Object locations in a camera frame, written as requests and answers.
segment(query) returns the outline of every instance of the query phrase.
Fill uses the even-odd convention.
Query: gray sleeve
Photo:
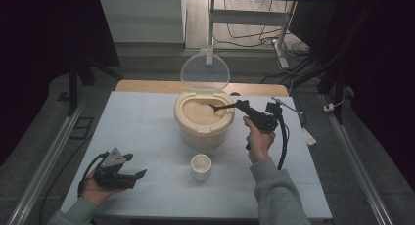
[[[271,157],[250,167],[256,182],[254,195],[258,201],[261,225],[310,224],[300,194],[287,170],[279,171]]]
[[[48,225],[89,225],[97,211],[98,207],[95,204],[79,198],[67,213],[60,210],[55,212]]]

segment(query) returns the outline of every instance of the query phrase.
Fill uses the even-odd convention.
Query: white cup
[[[192,176],[199,181],[205,181],[210,176],[211,160],[206,155],[196,155],[190,162],[192,165]]]

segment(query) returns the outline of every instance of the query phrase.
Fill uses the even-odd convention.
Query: metal frame
[[[213,25],[215,23],[281,26],[281,33],[277,42],[274,43],[274,48],[281,68],[289,68],[282,45],[297,2],[289,2],[288,4],[289,7],[286,13],[214,10],[214,0],[210,0],[207,49],[213,52]]]
[[[25,189],[7,224],[24,224],[27,220],[34,204],[36,203],[43,187],[45,186],[50,173],[52,172],[53,167],[55,166],[56,161],[58,160],[59,155],[61,154],[62,149],[67,142],[70,132],[75,126],[76,121],[85,106],[88,95],[89,88],[86,89],[86,93],[73,112],[73,115],[67,116],[65,118],[64,123],[58,131],[58,134],[56,135],[51,146],[49,147],[48,152],[34,173],[30,183]]]
[[[320,95],[320,99],[323,104],[327,104],[324,99],[324,96]],[[354,171],[354,174],[360,184],[360,188],[363,190],[366,195],[370,206],[372,207],[373,214],[378,220],[379,224],[382,225],[392,225],[392,219],[389,216],[388,210],[383,203],[378,190],[373,184],[372,180],[369,177],[369,174],[366,171],[360,157],[357,153],[356,148],[353,146],[345,128],[339,124],[336,117],[329,113],[330,121],[332,122],[333,128],[341,142],[343,150],[347,156],[348,162],[350,163],[351,168]]]

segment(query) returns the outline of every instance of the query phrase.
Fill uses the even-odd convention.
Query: person's right hand
[[[244,116],[243,120],[250,129],[250,134],[247,137],[247,141],[251,145],[248,157],[251,163],[255,164],[268,158],[268,150],[274,143],[275,133],[272,131],[260,131],[247,116]]]

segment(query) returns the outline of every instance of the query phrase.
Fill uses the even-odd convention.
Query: white table surface
[[[246,137],[249,129],[236,110],[226,140],[205,152],[212,160],[209,179],[203,183],[191,176],[190,160],[201,151],[189,147],[181,137],[174,119],[178,95],[113,92],[75,175],[62,211],[76,202],[76,189],[87,165],[98,154],[118,147],[123,155],[133,154],[119,173],[134,174],[147,169],[133,189],[112,196],[99,214],[124,217],[156,218],[257,218],[254,179],[249,171]],[[233,97],[250,101],[251,107],[264,112],[269,97]],[[292,98],[281,97],[293,107]],[[287,168],[297,185],[304,211],[309,218],[331,218],[314,163],[296,113],[283,108],[290,128],[290,140],[283,168]],[[277,164],[281,155],[280,126],[270,150]]]

